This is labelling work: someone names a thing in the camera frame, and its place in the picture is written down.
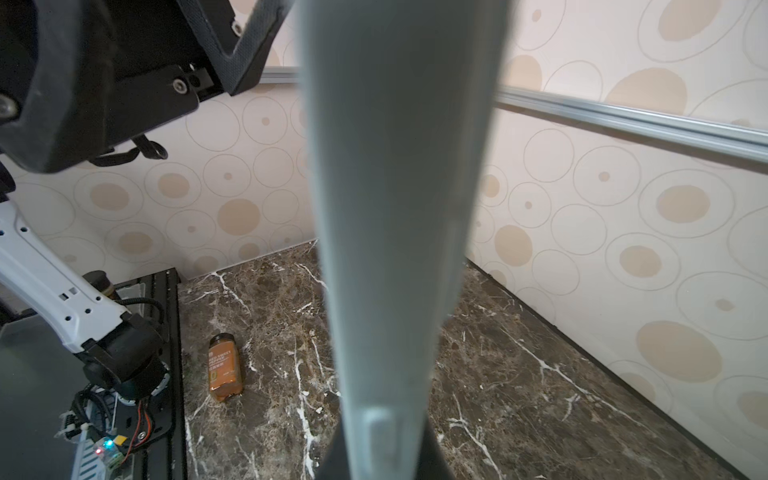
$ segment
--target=aluminum rail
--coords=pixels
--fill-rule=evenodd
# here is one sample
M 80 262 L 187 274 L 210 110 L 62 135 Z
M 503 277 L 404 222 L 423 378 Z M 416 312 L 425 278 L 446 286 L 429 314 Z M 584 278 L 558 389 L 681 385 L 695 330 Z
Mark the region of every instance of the aluminum rail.
M 261 83 L 269 84 L 298 81 L 296 67 L 264 68 L 261 79 Z M 765 131 L 505 86 L 499 86 L 495 100 L 502 105 L 768 164 Z

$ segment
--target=orange spice jar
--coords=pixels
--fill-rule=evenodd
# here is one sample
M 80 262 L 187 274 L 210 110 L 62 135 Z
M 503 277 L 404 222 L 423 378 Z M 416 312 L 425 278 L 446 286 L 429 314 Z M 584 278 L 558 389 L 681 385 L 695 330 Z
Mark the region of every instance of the orange spice jar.
M 226 397 L 243 391 L 240 356 L 237 355 L 235 337 L 231 333 L 219 333 L 210 339 L 208 386 L 217 402 L 223 402 Z

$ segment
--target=screw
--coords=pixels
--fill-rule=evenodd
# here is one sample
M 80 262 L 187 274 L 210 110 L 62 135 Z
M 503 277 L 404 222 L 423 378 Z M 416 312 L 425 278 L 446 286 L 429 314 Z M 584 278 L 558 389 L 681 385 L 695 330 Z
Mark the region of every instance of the screw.
M 237 20 L 232 21 L 232 31 L 234 31 L 235 35 L 237 35 L 238 37 L 243 35 L 243 27 L 239 23 L 237 23 Z
M 187 87 L 187 82 L 185 82 L 180 78 L 175 79 L 173 85 L 174 85 L 174 90 L 178 94 L 185 95 L 189 91 L 189 88 Z
M 18 104 L 8 95 L 0 94 L 0 120 L 10 120 L 18 115 Z

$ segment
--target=wall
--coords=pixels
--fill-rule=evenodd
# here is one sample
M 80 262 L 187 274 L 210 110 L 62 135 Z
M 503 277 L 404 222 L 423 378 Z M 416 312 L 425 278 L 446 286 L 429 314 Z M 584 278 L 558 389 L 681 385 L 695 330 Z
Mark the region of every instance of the wall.
M 768 129 L 768 2 L 523 1 L 502 82 Z M 496 111 L 468 255 L 768 478 L 768 177 Z
M 245 22 L 254 0 L 233 0 Z M 502 81 L 768 128 L 768 1 L 520 2 Z M 269 65 L 298 65 L 295 14 Z M 167 161 L 26 174 L 77 271 L 195 276 L 314 236 L 292 87 L 151 134 Z M 496 111 L 468 255 L 752 478 L 768 478 L 768 179 Z
M 2 161 L 18 184 L 10 197 L 77 272 L 192 277 L 314 238 L 303 122 L 298 90 L 263 86 L 152 131 L 165 161 L 53 175 Z

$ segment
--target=marble countertop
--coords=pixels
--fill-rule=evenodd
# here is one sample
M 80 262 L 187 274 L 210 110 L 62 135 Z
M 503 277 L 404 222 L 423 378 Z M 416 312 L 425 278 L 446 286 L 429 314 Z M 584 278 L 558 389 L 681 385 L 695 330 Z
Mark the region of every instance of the marble countertop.
M 179 285 L 190 478 L 313 478 L 339 421 L 316 244 Z M 245 389 L 207 394 L 235 335 Z M 429 418 L 458 480 L 733 478 L 473 267 L 442 329 Z

